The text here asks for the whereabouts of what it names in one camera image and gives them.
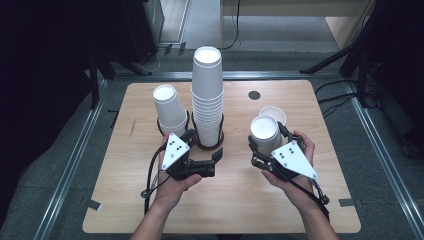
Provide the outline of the black double cup holder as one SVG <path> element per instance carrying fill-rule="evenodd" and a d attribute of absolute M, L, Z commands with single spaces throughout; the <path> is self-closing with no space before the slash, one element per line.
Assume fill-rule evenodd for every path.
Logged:
<path fill-rule="evenodd" d="M 213 146 L 205 146 L 200 142 L 200 137 L 198 135 L 198 132 L 197 132 L 197 129 L 196 129 L 196 123 L 195 123 L 194 119 L 192 120 L 192 123 L 193 123 L 193 126 L 195 128 L 194 129 L 188 128 L 188 124 L 190 122 L 189 111 L 186 111 L 186 117 L 187 117 L 187 121 L 184 125 L 186 132 L 188 132 L 189 130 L 194 130 L 194 135 L 192 137 L 189 137 L 189 140 L 183 140 L 185 142 L 188 142 L 190 147 L 197 146 L 198 148 L 200 148 L 202 150 L 211 151 L 211 150 L 215 150 L 215 149 L 222 146 L 222 144 L 224 142 L 224 131 L 223 131 L 224 115 L 223 114 L 222 114 L 222 120 L 221 120 L 220 125 L 219 125 L 219 135 L 218 135 L 218 138 L 217 138 L 217 143 Z M 156 119 L 156 124 L 157 124 L 157 128 L 158 128 L 159 132 L 162 134 L 162 136 L 164 136 L 165 132 L 161 127 L 159 117 L 157 117 L 157 119 Z"/>

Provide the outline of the short stack of white cups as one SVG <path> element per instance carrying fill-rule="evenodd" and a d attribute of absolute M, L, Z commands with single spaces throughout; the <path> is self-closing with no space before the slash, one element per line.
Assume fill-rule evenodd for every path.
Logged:
<path fill-rule="evenodd" d="M 182 136 L 187 130 L 188 114 L 176 89 L 170 84 L 162 84 L 154 89 L 153 99 L 161 132 Z"/>

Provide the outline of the white paper cup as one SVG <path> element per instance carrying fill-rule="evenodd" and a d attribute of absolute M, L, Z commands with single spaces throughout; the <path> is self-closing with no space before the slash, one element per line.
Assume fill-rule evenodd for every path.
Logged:
<path fill-rule="evenodd" d="M 252 120 L 250 136 L 256 143 L 258 151 L 267 156 L 281 147 L 283 142 L 278 123 L 268 115 L 258 115 Z"/>
<path fill-rule="evenodd" d="M 272 117 L 276 122 L 280 122 L 283 126 L 286 125 L 287 116 L 285 112 L 276 106 L 267 106 L 260 110 L 260 115 Z"/>

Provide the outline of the light wooden desk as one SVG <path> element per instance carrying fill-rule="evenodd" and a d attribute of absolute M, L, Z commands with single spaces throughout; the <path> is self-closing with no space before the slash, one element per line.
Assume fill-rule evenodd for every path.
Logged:
<path fill-rule="evenodd" d="M 339 49 L 358 35 L 361 21 L 371 14 L 376 0 L 220 0 L 220 40 L 225 16 L 324 17 Z"/>

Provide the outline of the black upright stand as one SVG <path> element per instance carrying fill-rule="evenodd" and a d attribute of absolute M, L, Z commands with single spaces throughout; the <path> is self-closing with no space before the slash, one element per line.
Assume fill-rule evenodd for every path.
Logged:
<path fill-rule="evenodd" d="M 359 74 L 357 82 L 357 99 L 363 108 L 367 107 L 366 98 L 366 82 L 367 82 L 367 67 L 368 67 L 368 53 L 362 52 L 361 60 L 359 62 Z"/>

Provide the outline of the person's left hand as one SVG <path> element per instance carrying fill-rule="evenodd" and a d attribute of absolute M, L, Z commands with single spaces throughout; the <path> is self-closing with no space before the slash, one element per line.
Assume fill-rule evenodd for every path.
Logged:
<path fill-rule="evenodd" d="M 156 189 L 155 199 L 152 202 L 152 208 L 161 208 L 165 210 L 173 209 L 180 201 L 183 193 L 202 180 L 198 174 L 192 175 L 185 180 L 176 181 L 162 170 L 162 162 L 165 151 L 159 153 L 158 162 L 158 188 Z"/>

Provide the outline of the black tape strip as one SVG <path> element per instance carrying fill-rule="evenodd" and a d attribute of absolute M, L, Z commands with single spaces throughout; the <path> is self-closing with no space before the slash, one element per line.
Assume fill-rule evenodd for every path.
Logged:
<path fill-rule="evenodd" d="M 113 120 L 112 120 L 112 123 L 110 124 L 110 128 L 111 129 L 113 129 L 114 128 L 114 126 L 115 126 L 115 124 L 116 124 L 116 121 L 117 121 L 117 118 L 118 118 L 118 115 L 119 115 L 119 110 L 111 110 L 111 109 L 108 109 L 107 110 L 107 112 L 108 113 L 113 113 L 114 114 L 114 117 L 113 117 Z"/>

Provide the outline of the metal floor rail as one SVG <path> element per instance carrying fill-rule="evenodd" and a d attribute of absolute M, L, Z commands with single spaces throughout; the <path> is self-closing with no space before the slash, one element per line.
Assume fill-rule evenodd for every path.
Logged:
<path fill-rule="evenodd" d="M 352 104 L 412 232 L 417 240 L 424 240 L 424 215 L 407 188 L 395 161 L 389 154 L 383 137 L 370 116 L 370 111 L 356 99 L 352 100 Z"/>
<path fill-rule="evenodd" d="M 116 79 L 130 79 L 136 82 L 186 82 L 192 79 L 191 72 L 154 72 L 147 75 L 137 75 L 132 72 L 121 72 Z M 256 80 L 295 80 L 295 79 L 333 79 L 340 78 L 337 71 L 323 71 L 313 74 L 303 74 L 300 71 L 224 71 L 225 81 L 256 81 Z"/>
<path fill-rule="evenodd" d="M 100 99 L 99 102 L 89 111 L 88 117 L 84 122 L 83 128 L 79 134 L 77 142 L 71 152 L 64 171 L 58 181 L 58 184 L 49 200 L 49 204 L 37 228 L 33 240 L 48 240 L 52 229 L 55 225 L 57 217 L 64 204 L 70 186 L 79 167 L 82 155 L 87 146 L 88 140 L 100 115 L 101 108 L 104 104 L 104 97 L 109 88 L 107 80 L 100 82 Z"/>

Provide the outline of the black tripod stand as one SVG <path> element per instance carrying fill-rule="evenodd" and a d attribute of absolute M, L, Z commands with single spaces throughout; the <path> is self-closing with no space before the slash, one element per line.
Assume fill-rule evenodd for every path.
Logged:
<path fill-rule="evenodd" d="M 301 74 L 314 74 L 341 58 L 345 60 L 339 69 L 340 74 L 350 76 L 353 73 L 360 62 L 358 57 L 370 39 L 375 22 L 373 14 L 374 11 L 378 11 L 379 5 L 379 0 L 361 1 L 353 17 L 330 17 L 329 19 L 330 28 L 335 31 L 336 42 L 342 44 L 342 49 L 312 67 L 300 70 Z"/>

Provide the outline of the black cabinet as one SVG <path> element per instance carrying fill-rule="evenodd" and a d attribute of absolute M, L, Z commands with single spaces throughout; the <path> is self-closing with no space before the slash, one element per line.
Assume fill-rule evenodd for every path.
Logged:
<path fill-rule="evenodd" d="M 121 0 L 137 62 L 145 61 L 157 53 L 161 38 L 164 14 L 160 0 Z"/>

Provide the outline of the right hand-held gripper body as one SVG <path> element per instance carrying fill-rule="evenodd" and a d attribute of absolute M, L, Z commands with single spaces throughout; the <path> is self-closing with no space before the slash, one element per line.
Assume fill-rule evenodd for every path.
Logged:
<path fill-rule="evenodd" d="M 251 164 L 281 180 L 290 180 L 299 175 L 317 180 L 318 173 L 304 155 L 303 138 L 294 135 L 288 139 L 287 144 L 273 150 L 270 156 L 258 151 L 257 158 L 252 156 Z"/>

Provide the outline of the tall stack of white cups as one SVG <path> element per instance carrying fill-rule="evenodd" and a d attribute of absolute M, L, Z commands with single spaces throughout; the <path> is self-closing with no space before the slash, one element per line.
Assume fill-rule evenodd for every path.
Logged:
<path fill-rule="evenodd" d="M 198 48 L 193 56 L 192 115 L 200 142 L 217 143 L 223 114 L 223 73 L 221 52 L 211 46 Z"/>

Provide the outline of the person's right hand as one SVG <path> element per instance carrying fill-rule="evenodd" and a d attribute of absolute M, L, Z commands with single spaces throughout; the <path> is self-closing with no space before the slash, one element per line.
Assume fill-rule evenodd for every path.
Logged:
<path fill-rule="evenodd" d="M 307 137 L 306 134 L 300 131 L 295 130 L 294 134 L 303 138 L 304 155 L 308 159 L 309 163 L 313 164 L 315 144 Z M 295 187 L 293 184 L 277 178 L 271 172 L 266 170 L 263 170 L 262 174 L 271 185 L 280 188 L 285 193 L 287 198 L 299 212 L 304 213 L 309 212 L 310 210 L 318 209 L 317 204 L 306 193 Z M 313 192 L 312 183 L 307 177 L 297 176 L 293 179 L 293 181 L 308 192 Z"/>

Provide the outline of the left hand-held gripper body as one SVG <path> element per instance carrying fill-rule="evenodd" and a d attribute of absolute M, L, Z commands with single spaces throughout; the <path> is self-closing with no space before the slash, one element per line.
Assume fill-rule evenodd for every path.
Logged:
<path fill-rule="evenodd" d="M 215 162 L 213 160 L 194 161 L 189 158 L 190 146 L 174 133 L 170 133 L 165 147 L 162 170 L 174 180 L 185 180 L 198 174 L 201 177 L 215 176 Z"/>

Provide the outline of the black stand with legs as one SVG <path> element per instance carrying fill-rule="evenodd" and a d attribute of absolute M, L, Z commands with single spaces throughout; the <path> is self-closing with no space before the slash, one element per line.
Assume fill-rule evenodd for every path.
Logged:
<path fill-rule="evenodd" d="M 115 70 L 112 67 L 112 62 L 118 63 L 136 75 L 148 76 L 152 74 L 150 70 L 143 70 L 141 67 L 124 60 L 110 51 L 103 49 L 92 50 L 88 55 L 88 71 L 91 83 L 91 109 L 94 109 L 100 102 L 98 72 L 105 74 L 106 79 L 113 80 L 116 76 Z"/>

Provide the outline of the dark curtain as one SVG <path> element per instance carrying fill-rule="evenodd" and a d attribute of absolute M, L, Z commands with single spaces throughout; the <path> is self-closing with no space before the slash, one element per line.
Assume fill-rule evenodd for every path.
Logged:
<path fill-rule="evenodd" d="M 0 228 L 21 172 L 54 143 L 94 81 L 94 33 L 118 0 L 0 0 Z"/>

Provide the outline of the dark equipment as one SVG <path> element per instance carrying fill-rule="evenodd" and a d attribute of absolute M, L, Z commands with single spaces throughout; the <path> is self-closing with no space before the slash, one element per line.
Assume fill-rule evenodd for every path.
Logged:
<path fill-rule="evenodd" d="M 424 160 L 424 0 L 377 0 L 370 62 L 405 154 Z"/>

